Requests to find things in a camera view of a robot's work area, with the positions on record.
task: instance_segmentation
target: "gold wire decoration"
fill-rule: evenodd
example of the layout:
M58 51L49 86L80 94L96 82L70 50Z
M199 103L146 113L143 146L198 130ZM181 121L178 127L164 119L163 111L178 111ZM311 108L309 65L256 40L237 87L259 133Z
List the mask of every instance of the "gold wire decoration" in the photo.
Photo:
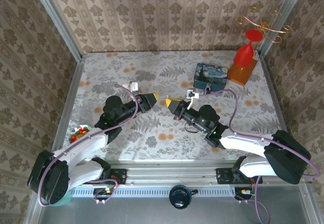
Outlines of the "gold wire decoration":
M285 31L280 31L280 30L273 30L273 29L271 29L270 28L270 24L268 24L266 21L263 21L263 19L262 19L262 16L261 16L261 11L260 11L260 9L259 8L257 8L257 7L250 7L249 9L248 9L248 12L249 13L251 13L251 14L255 14L255 13L259 13L260 14L260 24L257 24L257 23L254 23L254 22L252 22L249 18L247 18L246 16L238 16L238 18L236 19L237 20L237 22L239 23L239 24L244 24L244 22L247 20L247 21L249 21L250 23L252 23L254 26L256 26L259 30L261 30L263 33L264 33L264 35L271 41L271 42L273 42L273 43L280 43L281 41L282 41L282 37L281 37L281 34L285 34L285 33L292 33L292 30L291 30L291 27L289 26L289 25L284 25L283 26L283 29L285 30ZM276 16L276 15L279 15L279 16L281 16L281 13L279 12L279 11L277 11L277 10L273 10L273 11L270 11L269 12L269 14L270 15L272 15L272 16ZM274 40L272 40L269 36L268 36L268 34L267 34L267 32L268 31L271 31L271 32L276 32L276 33L279 33L275 38L274 38Z

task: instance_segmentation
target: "patterned wallpaper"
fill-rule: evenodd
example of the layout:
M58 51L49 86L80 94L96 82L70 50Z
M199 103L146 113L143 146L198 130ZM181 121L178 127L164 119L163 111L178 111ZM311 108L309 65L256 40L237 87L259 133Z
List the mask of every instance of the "patterned wallpaper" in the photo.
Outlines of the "patterned wallpaper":
M254 5L267 19L282 1L54 0L83 53L233 50L247 42L250 28L237 16Z
M0 223L21 223L76 62L39 0L0 0Z
M298 0L286 22L294 32L266 56L293 136L324 172L324 0ZM313 179L324 210L324 175Z

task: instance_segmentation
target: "wallpaper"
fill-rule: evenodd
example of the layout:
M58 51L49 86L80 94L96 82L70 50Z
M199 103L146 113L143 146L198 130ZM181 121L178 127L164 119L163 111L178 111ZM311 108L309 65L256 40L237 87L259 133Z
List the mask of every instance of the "wallpaper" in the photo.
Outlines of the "wallpaper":
M253 5L268 20L282 1L54 0L83 53L235 50L251 28L236 18Z
M76 62L39 0L0 0L0 223L21 223Z
M323 173L324 0L298 0L287 24L294 32L273 45L266 59L286 124ZM324 210L324 175L313 183Z
M94 126L103 113L107 97L118 95L124 103L131 100L127 93L114 87L137 81L138 93L160 93L158 102L145 114L123 126L118 137L106 147L88 158L99 156L106 160L138 159L238 159L247 153L239 150L212 148L204 140L203 133L188 133L184 120L174 120L166 106L165 95L186 101L186 93L193 87L197 62L221 66L227 71L233 63L235 51L181 51L181 52L122 52L91 53L85 60L72 117L69 122L64 145L69 145L72 130L80 124ZM258 63L246 87L228 80L226 88L232 89L238 97L238 110L233 128L238 131L272 134L280 129L272 104L271 95ZM193 108L212 105L220 116L220 122L227 125L233 113L235 100L231 93L209 96L195 100ZM187 125L190 131L195 128Z

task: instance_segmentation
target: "table surface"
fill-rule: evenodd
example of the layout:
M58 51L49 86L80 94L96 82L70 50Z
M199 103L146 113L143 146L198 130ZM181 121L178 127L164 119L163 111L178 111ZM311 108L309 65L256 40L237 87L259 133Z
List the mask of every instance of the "table surface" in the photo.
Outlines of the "table surface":
M173 120L165 104L165 95L185 99L193 85L199 62L230 68L235 51L189 52L123 52L92 53L85 61L64 145L69 134L80 124L93 126L102 114L105 100L118 95L124 103L131 100L117 84L139 82L140 93L160 93L156 105L145 114L138 114L123 126L119 136L108 146L89 154L107 160L152 159L226 159L246 155L238 150L210 147L202 133L188 133L184 121ZM232 123L234 129L251 133L275 133L280 129L269 88L260 62L243 87L230 80L226 87L236 92L238 110ZM201 98L193 108L210 104L220 115L220 122L228 124L235 101L230 93Z

